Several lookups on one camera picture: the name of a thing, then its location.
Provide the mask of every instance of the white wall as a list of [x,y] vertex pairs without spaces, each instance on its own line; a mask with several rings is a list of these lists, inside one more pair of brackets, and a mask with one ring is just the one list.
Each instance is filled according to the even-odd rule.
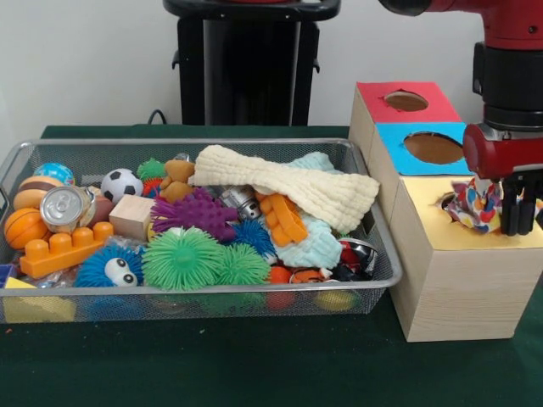
[[[464,120],[480,117],[470,87],[478,16],[414,19],[344,0],[321,29],[311,124],[347,125],[356,81],[437,81]],[[0,0],[2,140],[49,124],[143,123],[155,108],[180,122],[175,49],[176,17],[160,0]]]

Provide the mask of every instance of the green spiky ball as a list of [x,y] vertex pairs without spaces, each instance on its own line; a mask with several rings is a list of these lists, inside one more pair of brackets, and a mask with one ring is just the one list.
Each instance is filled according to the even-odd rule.
[[166,176],[164,163],[161,163],[156,159],[149,159],[137,167],[136,175],[142,181],[151,178],[164,178]]
[[217,269],[217,284],[263,284],[270,266],[248,244],[233,244],[224,248],[222,267]]
[[143,274],[149,286],[192,291],[216,284],[223,267],[224,248],[200,229],[173,228],[157,236],[143,255]]

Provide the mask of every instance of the black stand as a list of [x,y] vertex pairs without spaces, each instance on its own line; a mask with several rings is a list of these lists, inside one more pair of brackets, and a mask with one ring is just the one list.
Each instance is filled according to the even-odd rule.
[[187,125],[307,125],[319,30],[340,0],[225,3],[164,0],[180,17],[182,122]]

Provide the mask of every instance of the blue spiky ball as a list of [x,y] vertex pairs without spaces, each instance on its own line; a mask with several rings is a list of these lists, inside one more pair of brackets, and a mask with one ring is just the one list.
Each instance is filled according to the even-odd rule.
[[112,244],[101,248],[81,265],[74,287],[117,287],[106,275],[105,265],[121,258],[134,273],[138,286],[143,283],[142,257],[129,248]]
[[248,244],[264,258],[277,256],[270,235],[258,220],[245,220],[239,225],[233,225],[233,228],[236,238],[232,243]]

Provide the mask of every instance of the black cable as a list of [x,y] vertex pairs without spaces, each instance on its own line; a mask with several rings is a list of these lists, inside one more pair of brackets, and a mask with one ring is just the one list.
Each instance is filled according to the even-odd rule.
[[166,120],[166,117],[164,116],[164,113],[162,113],[162,110],[160,109],[155,109],[153,110],[153,113],[149,116],[149,120],[147,120],[147,124],[148,125],[152,125],[153,124],[153,120],[154,120],[154,117],[158,115],[160,116],[160,118],[162,119],[162,124],[163,125],[167,125],[168,124],[168,121]]

